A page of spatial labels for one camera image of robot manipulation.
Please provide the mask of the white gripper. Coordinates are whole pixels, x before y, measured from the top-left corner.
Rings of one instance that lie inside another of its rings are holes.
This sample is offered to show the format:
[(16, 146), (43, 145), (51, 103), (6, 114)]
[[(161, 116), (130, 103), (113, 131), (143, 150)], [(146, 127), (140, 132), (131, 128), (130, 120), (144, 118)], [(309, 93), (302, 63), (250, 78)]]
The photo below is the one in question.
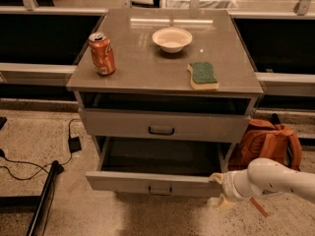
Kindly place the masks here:
[(246, 170), (213, 173), (210, 182), (222, 184), (223, 194), (220, 194), (218, 208), (231, 209), (234, 202), (243, 201), (251, 197), (251, 188)]

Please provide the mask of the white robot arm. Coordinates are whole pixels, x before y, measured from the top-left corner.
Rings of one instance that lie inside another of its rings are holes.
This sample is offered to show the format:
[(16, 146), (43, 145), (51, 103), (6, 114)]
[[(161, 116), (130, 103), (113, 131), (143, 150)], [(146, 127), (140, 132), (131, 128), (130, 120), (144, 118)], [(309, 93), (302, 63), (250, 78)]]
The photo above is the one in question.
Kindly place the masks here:
[(257, 158), (244, 170), (213, 173), (210, 182), (220, 185), (214, 206), (227, 209), (251, 198), (272, 197), (282, 193), (296, 195), (315, 203), (315, 175), (287, 168), (269, 158)]

